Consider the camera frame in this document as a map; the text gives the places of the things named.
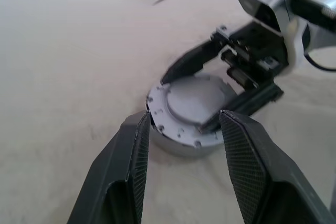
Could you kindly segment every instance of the small screw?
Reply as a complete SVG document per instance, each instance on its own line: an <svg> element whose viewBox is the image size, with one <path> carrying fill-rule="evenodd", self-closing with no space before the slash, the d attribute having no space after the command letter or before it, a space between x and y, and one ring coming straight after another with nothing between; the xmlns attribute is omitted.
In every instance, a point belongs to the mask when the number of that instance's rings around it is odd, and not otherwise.
<svg viewBox="0 0 336 224"><path fill-rule="evenodd" d="M195 147L196 147L197 149L199 149L199 148L202 147L202 145L201 145L201 143L200 143L199 140L196 140L196 141L194 142L194 145L195 145Z"/></svg>
<svg viewBox="0 0 336 224"><path fill-rule="evenodd" d="M157 111L154 111L154 115L157 115L159 113L163 113L163 110L162 109L158 109Z"/></svg>
<svg viewBox="0 0 336 224"><path fill-rule="evenodd" d="M164 130L164 126L163 126L163 125L159 125L159 126L157 127L157 129L158 129L159 131L163 131L163 130Z"/></svg>

